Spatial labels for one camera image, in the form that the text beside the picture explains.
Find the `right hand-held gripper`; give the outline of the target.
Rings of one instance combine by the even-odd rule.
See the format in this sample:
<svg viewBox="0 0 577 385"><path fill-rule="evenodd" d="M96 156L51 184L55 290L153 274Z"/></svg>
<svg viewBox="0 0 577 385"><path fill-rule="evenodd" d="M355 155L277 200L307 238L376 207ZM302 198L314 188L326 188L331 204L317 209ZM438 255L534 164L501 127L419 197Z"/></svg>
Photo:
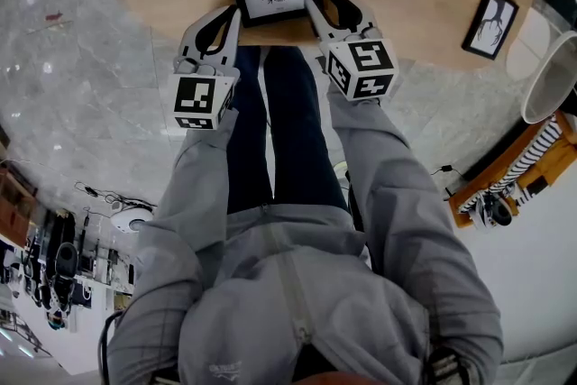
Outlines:
<svg viewBox="0 0 577 385"><path fill-rule="evenodd" d="M366 36L368 30L377 28L377 22L361 0L329 1L336 9L335 22L316 0L304 0L325 57L324 73L348 101L387 96L399 75L392 42L378 32Z"/></svg>

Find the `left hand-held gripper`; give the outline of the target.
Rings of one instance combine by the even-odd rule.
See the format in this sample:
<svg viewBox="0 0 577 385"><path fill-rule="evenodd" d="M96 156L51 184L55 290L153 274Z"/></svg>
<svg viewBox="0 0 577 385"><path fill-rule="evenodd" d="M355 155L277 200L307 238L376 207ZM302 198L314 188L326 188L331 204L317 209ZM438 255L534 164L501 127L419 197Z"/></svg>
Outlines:
<svg viewBox="0 0 577 385"><path fill-rule="evenodd" d="M235 62L240 26L240 9L228 5L185 30L178 53L183 59L168 79L167 118L174 128L181 132L218 128L240 78L240 70L229 67Z"/></svg>

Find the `black framed antler picture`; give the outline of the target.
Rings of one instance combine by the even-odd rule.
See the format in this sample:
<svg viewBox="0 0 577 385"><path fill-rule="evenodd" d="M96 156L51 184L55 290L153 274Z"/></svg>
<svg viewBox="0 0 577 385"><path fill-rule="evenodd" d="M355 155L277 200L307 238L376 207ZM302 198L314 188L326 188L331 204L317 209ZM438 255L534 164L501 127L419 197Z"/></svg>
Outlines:
<svg viewBox="0 0 577 385"><path fill-rule="evenodd" d="M518 5L513 0L480 0L466 33L462 49L495 60L516 19Z"/></svg>

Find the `person's left forearm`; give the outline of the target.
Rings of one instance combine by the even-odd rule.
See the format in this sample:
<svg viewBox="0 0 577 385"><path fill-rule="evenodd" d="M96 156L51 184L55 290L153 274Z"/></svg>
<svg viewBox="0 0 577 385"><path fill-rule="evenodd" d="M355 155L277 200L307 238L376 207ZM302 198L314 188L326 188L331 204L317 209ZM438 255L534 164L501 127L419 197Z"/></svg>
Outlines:
<svg viewBox="0 0 577 385"><path fill-rule="evenodd" d="M176 233L198 252L225 238L229 179L227 145L239 112L224 112L214 131L189 130L152 226Z"/></svg>

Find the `person's right forearm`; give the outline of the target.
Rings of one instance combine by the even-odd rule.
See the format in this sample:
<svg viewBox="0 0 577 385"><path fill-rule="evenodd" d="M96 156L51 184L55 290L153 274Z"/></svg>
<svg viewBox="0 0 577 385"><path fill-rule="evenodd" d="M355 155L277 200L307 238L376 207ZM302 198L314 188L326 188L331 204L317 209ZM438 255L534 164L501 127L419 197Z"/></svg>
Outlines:
<svg viewBox="0 0 577 385"><path fill-rule="evenodd" d="M453 238L431 176L379 101L349 101L334 84L327 98L368 236L379 242Z"/></svg>

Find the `person's left leg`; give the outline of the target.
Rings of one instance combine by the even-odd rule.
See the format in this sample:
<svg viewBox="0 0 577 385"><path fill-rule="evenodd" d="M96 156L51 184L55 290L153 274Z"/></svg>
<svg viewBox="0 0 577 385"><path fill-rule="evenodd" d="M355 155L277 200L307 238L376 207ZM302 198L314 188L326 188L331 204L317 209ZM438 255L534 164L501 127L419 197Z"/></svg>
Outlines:
<svg viewBox="0 0 577 385"><path fill-rule="evenodd" d="M265 157L267 113L258 80L260 61L258 46L243 46L237 51L235 66L240 79L231 108L238 115L227 145L230 215L272 201Z"/></svg>

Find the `person's leg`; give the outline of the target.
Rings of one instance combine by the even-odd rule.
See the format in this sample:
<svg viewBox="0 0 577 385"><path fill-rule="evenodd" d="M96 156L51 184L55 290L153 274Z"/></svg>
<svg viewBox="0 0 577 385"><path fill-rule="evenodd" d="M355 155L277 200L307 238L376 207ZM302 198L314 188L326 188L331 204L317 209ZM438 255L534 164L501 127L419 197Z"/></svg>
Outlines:
<svg viewBox="0 0 577 385"><path fill-rule="evenodd" d="M263 63L279 204L348 209L322 131L316 81L300 49L275 46Z"/></svg>
<svg viewBox="0 0 577 385"><path fill-rule="evenodd" d="M258 80L260 61L258 46L243 46L237 51L235 66L240 79L231 108L238 115L227 145L230 215L272 201L265 157L267 113Z"/></svg>

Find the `person's right leg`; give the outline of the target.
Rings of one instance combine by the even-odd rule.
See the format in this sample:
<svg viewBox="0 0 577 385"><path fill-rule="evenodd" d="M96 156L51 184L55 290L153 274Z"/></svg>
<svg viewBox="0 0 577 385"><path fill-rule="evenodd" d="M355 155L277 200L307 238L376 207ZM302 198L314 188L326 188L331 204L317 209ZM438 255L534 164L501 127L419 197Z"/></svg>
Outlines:
<svg viewBox="0 0 577 385"><path fill-rule="evenodd" d="M300 49L275 46L263 63L279 204L348 209L322 131L316 81Z"/></svg>

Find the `black power adapter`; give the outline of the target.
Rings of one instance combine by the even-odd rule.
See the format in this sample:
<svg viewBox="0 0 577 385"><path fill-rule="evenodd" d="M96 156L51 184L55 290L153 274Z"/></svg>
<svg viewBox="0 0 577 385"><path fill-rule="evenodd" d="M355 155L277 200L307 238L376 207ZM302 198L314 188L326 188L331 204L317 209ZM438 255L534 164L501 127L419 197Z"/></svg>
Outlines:
<svg viewBox="0 0 577 385"><path fill-rule="evenodd" d="M434 177L437 174L440 173L444 173L444 174L449 174L449 173L456 173L460 179L463 179L463 175L462 173L455 168L452 164L445 164L442 165L441 167L437 168L435 171L430 173L431 177ZM444 186L443 191L446 195L446 198L444 199L444 201L448 201L451 197L454 196L454 193L452 192L451 189L449 189L447 186Z"/></svg>

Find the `white round device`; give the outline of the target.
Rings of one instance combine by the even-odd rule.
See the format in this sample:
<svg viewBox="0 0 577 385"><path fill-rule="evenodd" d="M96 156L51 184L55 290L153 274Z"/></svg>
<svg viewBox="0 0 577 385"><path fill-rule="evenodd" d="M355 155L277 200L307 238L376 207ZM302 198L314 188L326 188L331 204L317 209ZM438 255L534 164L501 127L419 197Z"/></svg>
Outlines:
<svg viewBox="0 0 577 385"><path fill-rule="evenodd" d="M114 228L125 234L138 233L141 223L151 221L153 213L151 210L134 206L113 213L110 217L111 224Z"/></svg>

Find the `white round basket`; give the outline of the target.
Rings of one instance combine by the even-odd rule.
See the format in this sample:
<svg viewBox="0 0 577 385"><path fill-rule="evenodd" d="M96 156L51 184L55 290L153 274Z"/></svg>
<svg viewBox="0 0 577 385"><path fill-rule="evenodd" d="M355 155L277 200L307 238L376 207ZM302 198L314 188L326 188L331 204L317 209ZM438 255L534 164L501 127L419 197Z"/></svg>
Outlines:
<svg viewBox="0 0 577 385"><path fill-rule="evenodd" d="M508 49L506 71L529 81L520 107L524 121L544 121L577 86L577 32L554 32L544 16L529 9Z"/></svg>

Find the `black white striped blanket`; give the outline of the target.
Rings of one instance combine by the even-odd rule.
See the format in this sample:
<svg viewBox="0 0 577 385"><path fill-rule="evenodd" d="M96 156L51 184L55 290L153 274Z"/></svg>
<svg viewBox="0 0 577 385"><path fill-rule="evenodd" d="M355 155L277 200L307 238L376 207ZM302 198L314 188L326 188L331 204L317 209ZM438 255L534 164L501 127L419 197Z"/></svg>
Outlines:
<svg viewBox="0 0 577 385"><path fill-rule="evenodd" d="M554 143L561 138L562 134L563 131L556 116L552 115L547 118L531 141L517 154L514 160L506 165L503 173L497 173L497 178L488 180L485 187L474 187L473 192L467 194L465 199L457 200L456 213L467 214L475 207L480 197L503 192L506 187L515 183L522 174L541 160Z"/></svg>

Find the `white black headset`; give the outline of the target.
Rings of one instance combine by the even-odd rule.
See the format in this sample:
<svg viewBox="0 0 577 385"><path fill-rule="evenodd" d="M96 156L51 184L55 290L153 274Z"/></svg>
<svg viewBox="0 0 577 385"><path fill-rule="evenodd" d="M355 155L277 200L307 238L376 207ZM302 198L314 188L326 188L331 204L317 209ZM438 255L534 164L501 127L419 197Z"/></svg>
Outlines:
<svg viewBox="0 0 577 385"><path fill-rule="evenodd" d="M476 195L469 216L478 229L509 226L513 219L512 210L505 198L491 192Z"/></svg>

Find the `person's grey jacket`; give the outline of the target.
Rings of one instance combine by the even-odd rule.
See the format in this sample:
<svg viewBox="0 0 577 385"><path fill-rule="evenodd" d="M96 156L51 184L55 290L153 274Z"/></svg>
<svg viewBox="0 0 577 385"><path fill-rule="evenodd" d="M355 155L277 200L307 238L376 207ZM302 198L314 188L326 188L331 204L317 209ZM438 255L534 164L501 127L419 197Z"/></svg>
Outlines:
<svg viewBox="0 0 577 385"><path fill-rule="evenodd" d="M468 250L374 241L330 206L235 215L194 251L146 224L136 288L105 348L110 385L286 385L298 367L389 385L492 385L499 311Z"/></svg>

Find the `orange sofa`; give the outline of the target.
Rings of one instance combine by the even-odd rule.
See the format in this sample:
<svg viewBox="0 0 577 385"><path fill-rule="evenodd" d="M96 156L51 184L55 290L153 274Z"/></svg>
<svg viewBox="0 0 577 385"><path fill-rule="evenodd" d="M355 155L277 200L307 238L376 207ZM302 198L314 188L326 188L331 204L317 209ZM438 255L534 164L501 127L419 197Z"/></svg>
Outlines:
<svg viewBox="0 0 577 385"><path fill-rule="evenodd" d="M568 114L558 110L554 115L563 131L561 138L515 183L510 184L503 192L497 193L505 198L513 216L518 215L519 208L527 204L539 189L551 187L564 171L577 161L577 129L570 124ZM529 125L500 156L449 199L453 219L459 228L470 226L473 221L469 212L456 213L457 200L465 199L467 194L473 192L474 187L485 187L488 180L496 179L497 173L503 173L506 165L531 141L543 122Z"/></svg>

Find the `brown wooden cabinet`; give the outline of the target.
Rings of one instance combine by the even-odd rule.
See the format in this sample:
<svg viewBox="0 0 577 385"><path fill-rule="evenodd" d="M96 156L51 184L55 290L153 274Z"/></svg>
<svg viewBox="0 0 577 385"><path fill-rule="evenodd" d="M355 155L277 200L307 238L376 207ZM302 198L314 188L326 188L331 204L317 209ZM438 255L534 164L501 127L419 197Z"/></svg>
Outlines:
<svg viewBox="0 0 577 385"><path fill-rule="evenodd" d="M35 207L35 196L8 169L0 168L0 239L24 248Z"/></svg>

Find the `black equipment clutter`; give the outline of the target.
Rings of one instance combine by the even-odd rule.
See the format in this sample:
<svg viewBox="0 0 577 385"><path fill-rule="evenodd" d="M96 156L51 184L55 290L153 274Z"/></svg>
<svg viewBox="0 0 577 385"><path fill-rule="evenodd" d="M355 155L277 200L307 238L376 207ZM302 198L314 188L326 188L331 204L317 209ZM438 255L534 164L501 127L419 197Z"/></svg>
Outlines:
<svg viewBox="0 0 577 385"><path fill-rule="evenodd" d="M45 262L40 262L40 246L33 243L20 261L8 267L7 286L14 299L28 295L44 310L53 330L66 329L75 304L74 292L81 273L83 240L76 241L76 220L70 212L55 215Z"/></svg>

